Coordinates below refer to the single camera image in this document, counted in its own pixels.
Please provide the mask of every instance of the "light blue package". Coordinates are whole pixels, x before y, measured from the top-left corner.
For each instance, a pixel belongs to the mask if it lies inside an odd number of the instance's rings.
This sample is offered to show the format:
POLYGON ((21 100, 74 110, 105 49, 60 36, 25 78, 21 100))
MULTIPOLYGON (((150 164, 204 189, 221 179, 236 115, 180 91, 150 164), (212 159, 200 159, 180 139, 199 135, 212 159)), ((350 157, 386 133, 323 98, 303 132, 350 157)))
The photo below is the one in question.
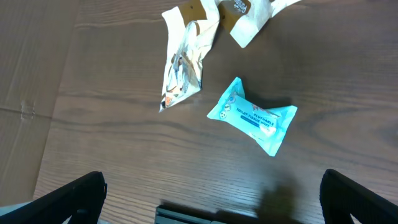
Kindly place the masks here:
POLYGON ((228 122, 256 140, 268 155, 275 156, 296 111, 296 106, 264 110, 248 102, 242 80, 236 77, 207 117, 228 122))

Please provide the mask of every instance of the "candy wrapper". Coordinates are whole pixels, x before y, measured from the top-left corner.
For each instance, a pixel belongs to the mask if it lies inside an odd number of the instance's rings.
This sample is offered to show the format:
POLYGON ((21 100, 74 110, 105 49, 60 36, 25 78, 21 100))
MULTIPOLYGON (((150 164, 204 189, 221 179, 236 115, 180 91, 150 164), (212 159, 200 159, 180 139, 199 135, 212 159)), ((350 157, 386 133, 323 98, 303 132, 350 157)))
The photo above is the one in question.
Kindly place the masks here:
POLYGON ((169 32, 160 111, 201 90, 201 61, 220 21, 214 0, 192 0, 163 12, 169 32))
POLYGON ((245 48, 268 19, 300 0, 216 0, 221 25, 245 48))
POLYGON ((207 117, 228 122, 256 140, 268 155, 275 156, 296 111, 295 106, 264 110, 248 102, 242 81, 236 77, 207 117))

